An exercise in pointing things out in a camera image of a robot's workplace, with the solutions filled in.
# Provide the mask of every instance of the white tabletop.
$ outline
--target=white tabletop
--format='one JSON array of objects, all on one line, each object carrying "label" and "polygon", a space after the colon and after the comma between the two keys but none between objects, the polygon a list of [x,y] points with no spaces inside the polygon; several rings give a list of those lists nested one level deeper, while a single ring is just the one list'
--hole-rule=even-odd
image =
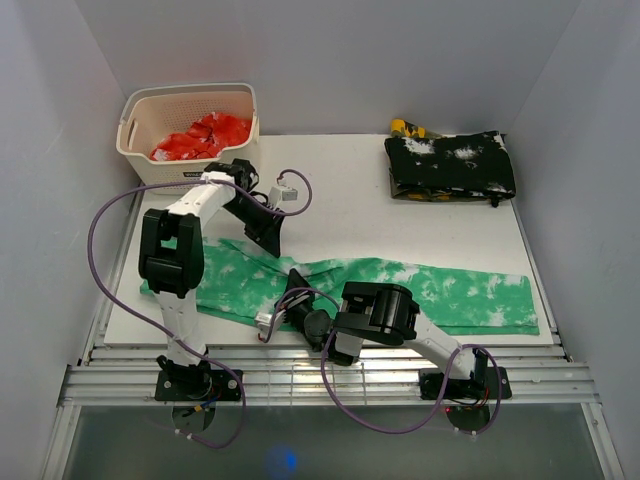
[{"label": "white tabletop", "polygon": [[[540,335],[465,335],[464,343],[485,345],[552,345],[553,340],[536,288],[524,241],[510,202],[491,208],[487,203],[418,203],[389,197],[388,159],[383,135],[265,136],[261,143],[260,185],[268,192],[284,168],[303,172],[313,186],[313,203],[282,227],[282,255],[298,262],[328,258],[381,257],[436,267],[462,268],[492,273],[526,275],[531,281]],[[299,189],[296,202],[305,201],[304,185],[291,176]],[[123,302],[162,322],[152,296],[142,295],[138,254],[142,216],[149,208],[164,208],[176,197],[146,193],[117,289]],[[226,211],[207,225],[209,238],[244,239],[243,224]],[[257,330],[248,325],[199,314],[206,342],[215,346],[264,347]],[[158,346],[165,336],[114,307],[105,344]],[[295,332],[278,332],[270,345],[306,345]]]}]

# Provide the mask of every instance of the robotic arm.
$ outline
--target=robotic arm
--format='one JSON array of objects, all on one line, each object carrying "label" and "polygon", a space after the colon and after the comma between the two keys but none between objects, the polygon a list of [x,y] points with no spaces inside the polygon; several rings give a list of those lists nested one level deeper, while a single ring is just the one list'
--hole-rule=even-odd
[{"label": "robotic arm", "polygon": [[[247,160],[231,165],[211,163],[202,174],[204,181],[224,180],[247,192],[258,183],[256,170]],[[280,200],[296,198],[293,189],[277,186],[269,195],[274,212]],[[147,280],[160,309],[164,325],[200,354],[205,354],[201,325],[196,313],[196,287],[204,273],[202,230],[214,215],[225,208],[245,224],[245,234],[275,257],[280,256],[280,228],[284,217],[270,214],[233,187],[207,183],[192,188],[164,210],[148,210],[142,221],[138,270]],[[175,239],[174,248],[164,242]],[[206,362],[169,339],[166,356],[158,357],[162,372],[156,400],[193,400],[210,391],[213,372]],[[224,377],[224,372],[216,372]],[[237,399],[233,392],[229,399]]]},{"label": "robotic arm", "polygon": [[[310,285],[292,269],[286,290],[296,287],[310,288]],[[275,316],[276,327],[290,323],[302,333],[314,351],[322,350],[329,330],[333,328],[337,333],[329,346],[329,359],[339,365],[351,365],[356,361],[364,340],[370,340],[410,348],[444,372],[451,355],[461,347],[455,338],[420,312],[411,291],[400,285],[347,282],[342,291],[342,307],[332,326],[326,311],[313,309],[314,297],[313,293],[301,292],[283,302],[284,308]],[[270,319],[270,315],[265,314],[256,317],[261,338],[268,337],[267,317]],[[485,394],[488,398],[495,398],[497,374],[493,368],[487,368],[487,361],[487,356],[477,350],[458,353],[449,373],[444,398],[477,400]],[[508,378],[503,368],[500,368],[500,373],[502,379]],[[435,399],[443,380],[442,373],[422,370],[419,378],[422,398]],[[503,398],[510,396],[508,384],[504,384]]]}]

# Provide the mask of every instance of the laundry basket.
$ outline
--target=laundry basket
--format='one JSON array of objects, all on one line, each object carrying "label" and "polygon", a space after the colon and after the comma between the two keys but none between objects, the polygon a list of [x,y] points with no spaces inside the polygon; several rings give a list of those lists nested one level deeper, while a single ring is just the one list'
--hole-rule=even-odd
[{"label": "laundry basket", "polygon": [[[218,157],[158,162],[149,159],[156,145],[170,133],[186,132],[191,124],[211,112],[251,119],[249,139],[242,145],[222,149]],[[197,179],[212,161],[231,163],[249,160],[260,171],[259,122],[253,88],[245,83],[209,83],[146,88],[135,92],[124,107],[116,147],[147,185]],[[180,194],[189,187],[154,190]]]}]

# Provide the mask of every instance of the red cloth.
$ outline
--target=red cloth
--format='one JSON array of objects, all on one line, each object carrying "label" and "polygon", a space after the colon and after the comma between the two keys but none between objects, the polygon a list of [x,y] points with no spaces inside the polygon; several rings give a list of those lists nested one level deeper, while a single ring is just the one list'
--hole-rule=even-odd
[{"label": "red cloth", "polygon": [[156,161],[215,158],[225,147],[241,145],[249,139],[251,120],[226,113],[210,113],[194,122],[186,133],[172,133],[153,149]]}]

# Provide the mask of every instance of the green tie-dye cloth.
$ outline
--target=green tie-dye cloth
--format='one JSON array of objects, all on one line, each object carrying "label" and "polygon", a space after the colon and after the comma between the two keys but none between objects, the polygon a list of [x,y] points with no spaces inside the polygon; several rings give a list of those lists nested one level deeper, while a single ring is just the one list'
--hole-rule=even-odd
[{"label": "green tie-dye cloth", "polygon": [[[402,263],[380,258],[331,259],[299,264],[291,257],[255,253],[246,242],[220,239],[205,245],[205,272],[196,292],[198,311],[253,325],[258,311],[271,312],[296,268],[311,286],[340,299],[345,282],[388,282],[407,287],[436,325],[451,335],[538,335],[529,279]],[[142,293],[151,293],[146,282]],[[318,298],[314,307],[333,307]],[[291,327],[283,325],[283,330]]]}]

